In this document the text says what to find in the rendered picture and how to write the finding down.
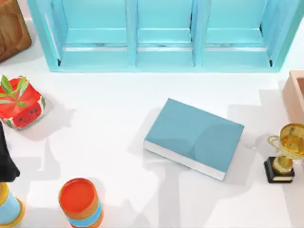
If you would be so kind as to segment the yellow and blue can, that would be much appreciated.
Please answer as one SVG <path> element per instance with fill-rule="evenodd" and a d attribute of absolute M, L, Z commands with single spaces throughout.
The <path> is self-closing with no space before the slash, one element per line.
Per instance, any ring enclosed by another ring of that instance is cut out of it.
<path fill-rule="evenodd" d="M 7 183 L 0 183 L 0 228 L 17 226 L 25 213 L 24 204 L 15 198 Z"/>

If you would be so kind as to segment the gold trophy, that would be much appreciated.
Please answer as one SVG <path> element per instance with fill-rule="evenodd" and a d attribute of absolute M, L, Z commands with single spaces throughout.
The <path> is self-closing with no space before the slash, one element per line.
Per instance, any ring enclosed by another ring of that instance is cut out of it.
<path fill-rule="evenodd" d="M 304 125 L 289 123 L 281 129 L 279 135 L 269 136 L 267 142 L 280 153 L 264 162 L 268 182 L 293 182 L 293 161 L 304 159 Z"/>

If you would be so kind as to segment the wooden cupboard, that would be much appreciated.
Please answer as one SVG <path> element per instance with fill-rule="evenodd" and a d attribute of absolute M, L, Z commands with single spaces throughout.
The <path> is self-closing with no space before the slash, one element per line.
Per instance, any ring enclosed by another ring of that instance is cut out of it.
<path fill-rule="evenodd" d="M 29 48 L 32 40 L 17 0 L 0 0 L 0 63 Z"/>

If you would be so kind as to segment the salmon-coloured box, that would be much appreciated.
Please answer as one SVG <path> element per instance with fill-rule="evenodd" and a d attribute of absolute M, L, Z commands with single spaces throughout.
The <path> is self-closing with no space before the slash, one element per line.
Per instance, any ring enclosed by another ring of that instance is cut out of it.
<path fill-rule="evenodd" d="M 304 70 L 289 72 L 282 97 L 289 121 L 304 124 Z"/>

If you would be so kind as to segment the light blue rack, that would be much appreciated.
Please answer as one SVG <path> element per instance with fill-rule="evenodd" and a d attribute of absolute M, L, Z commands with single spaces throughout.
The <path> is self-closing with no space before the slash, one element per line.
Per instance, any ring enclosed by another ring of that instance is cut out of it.
<path fill-rule="evenodd" d="M 277 72 L 304 0 L 28 0 L 53 72 Z"/>

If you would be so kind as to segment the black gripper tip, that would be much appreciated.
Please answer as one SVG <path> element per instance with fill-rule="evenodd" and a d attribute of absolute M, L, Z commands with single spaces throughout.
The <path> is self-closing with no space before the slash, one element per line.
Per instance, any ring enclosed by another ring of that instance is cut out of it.
<path fill-rule="evenodd" d="M 13 182 L 19 176 L 20 171 L 10 156 L 0 121 L 0 182 Z"/>

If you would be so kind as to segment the orange and blue can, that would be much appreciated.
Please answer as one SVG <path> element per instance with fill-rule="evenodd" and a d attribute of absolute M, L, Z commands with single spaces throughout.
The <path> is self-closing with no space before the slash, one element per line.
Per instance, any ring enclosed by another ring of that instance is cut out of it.
<path fill-rule="evenodd" d="M 58 201 L 72 228 L 98 228 L 103 209 L 94 184 L 85 178 L 67 181 L 59 191 Z"/>

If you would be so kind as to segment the watermelon plant pot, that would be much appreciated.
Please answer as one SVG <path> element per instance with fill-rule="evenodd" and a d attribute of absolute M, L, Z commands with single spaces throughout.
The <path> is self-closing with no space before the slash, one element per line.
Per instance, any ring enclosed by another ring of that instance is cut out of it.
<path fill-rule="evenodd" d="M 0 79 L 0 120 L 12 129 L 22 129 L 39 119 L 45 98 L 24 76 Z"/>

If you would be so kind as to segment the teal book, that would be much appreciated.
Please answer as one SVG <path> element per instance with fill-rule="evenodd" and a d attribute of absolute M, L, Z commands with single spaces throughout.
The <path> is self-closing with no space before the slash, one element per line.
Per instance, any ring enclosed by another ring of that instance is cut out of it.
<path fill-rule="evenodd" d="M 244 126 L 168 99 L 147 133 L 146 150 L 219 181 L 226 173 Z"/>

